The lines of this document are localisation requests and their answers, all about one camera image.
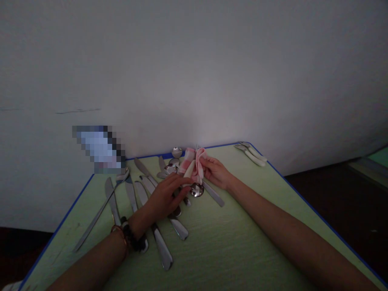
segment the knife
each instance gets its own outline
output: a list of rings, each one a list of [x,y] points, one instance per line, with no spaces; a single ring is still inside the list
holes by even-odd
[[[164,162],[163,157],[159,156],[159,167],[160,167],[160,172],[161,173],[164,172],[164,167],[165,166],[166,166],[166,163]],[[187,198],[187,196],[185,198],[183,198],[183,202],[186,204],[187,207],[191,206],[191,202],[190,202],[189,198]],[[178,210],[176,212],[174,211],[174,214],[175,214],[176,217],[180,216],[181,213],[182,212],[181,212],[180,208],[179,208],[179,212],[178,212]]]
[[[145,177],[145,176],[140,176],[140,179],[143,182],[143,185],[146,187],[146,189],[152,195],[152,193],[155,190],[154,185],[152,185],[151,181],[148,180],[148,178]],[[187,231],[187,229],[179,222],[179,220],[177,220],[175,215],[170,214],[168,216],[168,218],[171,221],[171,224],[173,225],[173,227],[174,227],[175,231],[177,232],[179,238],[181,240],[185,240],[189,236],[189,232]]]
[[[112,192],[113,192],[113,184],[112,184],[112,179],[109,177],[105,181],[106,197],[108,198]],[[110,210],[112,210],[114,224],[117,226],[121,226],[120,214],[118,214],[115,193],[113,193],[112,197],[109,199],[109,206],[110,206]]]
[[[144,206],[148,200],[147,193],[145,192],[146,190],[144,189],[143,185],[140,182],[136,181],[134,184],[137,190],[137,194],[139,195],[140,202]],[[158,247],[160,259],[162,260],[163,269],[167,271],[168,269],[170,269],[171,265],[173,264],[173,257],[171,256],[170,251],[167,248],[162,235],[160,234],[160,230],[157,224],[156,223],[152,224],[151,229],[152,229],[152,232],[154,233],[154,238],[156,241],[156,245]]]
[[[137,203],[136,203],[136,197],[135,197],[135,189],[133,187],[132,179],[130,175],[125,180],[125,190],[127,191],[129,201],[131,202],[133,213],[135,213],[137,211]],[[148,250],[148,240],[147,240],[146,234],[144,234],[144,236],[145,236],[144,242],[146,245],[144,249],[140,251],[141,253],[145,253]]]
[[[218,203],[219,206],[223,207],[225,205],[225,202],[208,183],[202,180],[202,185],[209,192],[210,196]]]
[[[150,179],[151,183],[155,187],[158,186],[158,182],[155,181],[155,179],[151,176],[151,173],[147,170],[143,163],[140,162],[138,158],[135,158],[135,165],[144,175],[146,175]]]

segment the wrist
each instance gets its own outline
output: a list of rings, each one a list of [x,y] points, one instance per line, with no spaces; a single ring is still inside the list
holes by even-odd
[[[140,208],[128,219],[129,227],[136,240],[139,240],[153,223],[152,215],[145,207]]]
[[[235,187],[235,185],[238,183],[238,179],[235,177],[235,176],[233,176],[232,174],[230,174],[230,177],[229,177],[229,179],[228,179],[228,181],[227,181],[227,183],[226,183],[226,191],[229,193],[229,194],[232,194],[233,193],[233,191],[234,191],[234,187]]]

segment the pink cloth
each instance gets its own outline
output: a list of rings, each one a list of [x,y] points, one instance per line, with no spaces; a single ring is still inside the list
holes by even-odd
[[[197,152],[195,152],[192,148],[187,148],[185,153],[185,159],[181,163],[179,167],[179,172],[181,174],[186,173],[187,168],[190,166],[191,162],[195,158],[195,166],[193,173],[191,174],[191,178],[194,180],[194,182],[202,185],[202,179],[203,179],[203,168],[202,164],[200,163],[200,158],[207,158],[207,153],[204,148],[200,148]]]

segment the dark floor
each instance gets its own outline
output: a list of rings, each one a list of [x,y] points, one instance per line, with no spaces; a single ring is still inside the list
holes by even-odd
[[[387,282],[387,189],[346,163],[290,175],[286,179]]]
[[[287,176],[340,236],[388,281],[388,191],[346,163]],[[0,290],[22,280],[52,234],[0,228]]]

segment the table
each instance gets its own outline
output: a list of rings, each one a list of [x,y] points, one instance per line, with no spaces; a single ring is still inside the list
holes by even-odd
[[[281,174],[270,164],[258,167],[233,145],[207,148],[207,153],[219,159],[229,171],[263,197],[304,222],[334,246],[377,287],[384,290],[385,282],[344,242],[315,212]],[[158,156],[141,159],[156,178]],[[166,162],[171,154],[162,155]],[[133,181],[140,171],[128,160]],[[72,249],[105,200],[104,184],[114,175],[92,175],[26,276],[21,290],[45,290],[76,260],[101,241],[113,225],[112,214],[106,207],[89,237],[77,253]],[[225,191],[212,185],[225,201],[224,207],[205,192],[190,197],[191,207],[181,204],[180,222],[189,237],[181,241],[169,220],[158,222],[174,263],[164,271],[151,230],[147,231],[149,249],[145,254],[131,253],[109,279],[105,290],[151,289],[292,289],[311,290],[314,286],[269,241],[240,205]],[[116,190],[121,216],[132,214],[123,185]]]

